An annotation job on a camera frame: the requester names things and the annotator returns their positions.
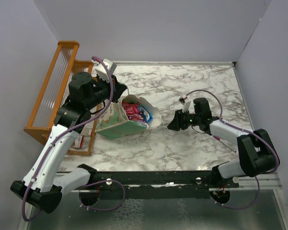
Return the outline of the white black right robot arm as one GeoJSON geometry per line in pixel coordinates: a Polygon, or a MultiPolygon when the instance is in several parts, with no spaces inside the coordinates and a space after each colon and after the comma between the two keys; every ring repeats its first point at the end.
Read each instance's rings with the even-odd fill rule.
{"type": "Polygon", "coordinates": [[[197,126],[202,133],[224,139],[238,148],[237,160],[213,167],[211,182],[215,187],[224,186],[232,177],[255,177],[272,172],[280,165],[266,130],[243,129],[212,116],[206,98],[196,98],[190,102],[181,97],[179,102],[183,108],[175,112],[173,120],[167,126],[169,130],[180,131],[197,126]]]}

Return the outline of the red snack packet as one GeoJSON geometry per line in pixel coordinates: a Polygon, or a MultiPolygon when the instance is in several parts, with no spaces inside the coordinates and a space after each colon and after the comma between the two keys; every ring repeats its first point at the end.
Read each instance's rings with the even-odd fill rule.
{"type": "Polygon", "coordinates": [[[127,116],[140,114],[138,103],[122,101],[122,106],[127,116]]]}

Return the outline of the green illustrated paper bag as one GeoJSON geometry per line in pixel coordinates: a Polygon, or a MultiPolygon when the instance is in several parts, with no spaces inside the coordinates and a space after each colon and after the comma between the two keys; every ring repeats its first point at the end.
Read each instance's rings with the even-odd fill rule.
{"type": "Polygon", "coordinates": [[[107,111],[99,117],[95,132],[107,139],[117,139],[163,125],[162,116],[157,107],[152,106],[143,97],[129,94],[119,98],[117,103],[112,103],[107,111]],[[129,120],[122,106],[122,101],[138,103],[139,106],[144,106],[151,113],[153,119],[149,123],[129,120]]]}

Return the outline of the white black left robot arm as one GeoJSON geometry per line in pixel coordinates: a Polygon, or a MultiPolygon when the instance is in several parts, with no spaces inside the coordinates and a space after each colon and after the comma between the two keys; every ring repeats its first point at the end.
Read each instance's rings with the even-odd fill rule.
{"type": "Polygon", "coordinates": [[[56,179],[57,170],[87,123],[99,118],[111,102],[117,102],[127,86],[112,75],[110,81],[90,73],[72,76],[69,95],[58,109],[48,140],[28,174],[14,181],[10,190],[22,200],[22,216],[29,203],[46,213],[53,212],[62,197],[78,187],[91,189],[96,185],[96,170],[82,164],[73,172],[56,179]]]}

